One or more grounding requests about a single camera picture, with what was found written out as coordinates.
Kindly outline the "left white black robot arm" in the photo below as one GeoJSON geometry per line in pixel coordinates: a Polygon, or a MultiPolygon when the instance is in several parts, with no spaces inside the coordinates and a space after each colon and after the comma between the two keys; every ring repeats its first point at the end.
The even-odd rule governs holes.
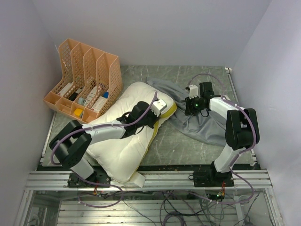
{"type": "Polygon", "coordinates": [[[73,120],[50,141],[51,160],[55,156],[59,164],[73,171],[70,176],[77,176],[85,187],[103,182],[99,173],[83,157],[87,148],[97,142],[136,135],[144,127],[154,128],[165,108],[166,103],[162,99],[156,99],[150,104],[139,101],[132,111],[109,123],[91,125],[73,120]]]}

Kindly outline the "cream yellow pillow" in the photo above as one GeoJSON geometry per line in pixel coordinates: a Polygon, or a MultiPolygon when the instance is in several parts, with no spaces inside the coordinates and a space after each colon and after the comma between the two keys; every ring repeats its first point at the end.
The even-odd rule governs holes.
{"type": "Polygon", "coordinates": [[[144,82],[135,82],[106,113],[91,122],[92,125],[110,123],[125,113],[136,112],[136,105],[139,102],[144,102],[142,111],[145,111],[154,96],[163,100],[166,108],[160,116],[155,117],[156,122],[152,127],[143,125],[143,122],[139,121],[137,126],[130,126],[130,131],[125,133],[125,138],[101,142],[93,139],[87,148],[87,153],[102,166],[109,177],[117,182],[131,181],[143,187],[145,176],[137,172],[138,167],[157,135],[159,127],[175,113],[176,103],[170,96],[152,86],[144,82]]]}

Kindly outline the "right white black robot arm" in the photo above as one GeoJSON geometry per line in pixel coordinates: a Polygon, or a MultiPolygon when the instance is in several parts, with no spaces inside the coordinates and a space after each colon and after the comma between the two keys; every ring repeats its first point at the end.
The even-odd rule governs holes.
{"type": "Polygon", "coordinates": [[[226,120],[226,145],[210,165],[206,179],[218,186],[231,178],[231,170],[238,158],[250,151],[259,142],[257,114],[253,108],[242,108],[223,95],[216,95],[211,82],[188,85],[189,96],[185,98],[185,114],[194,115],[203,110],[217,113],[226,120]]]}

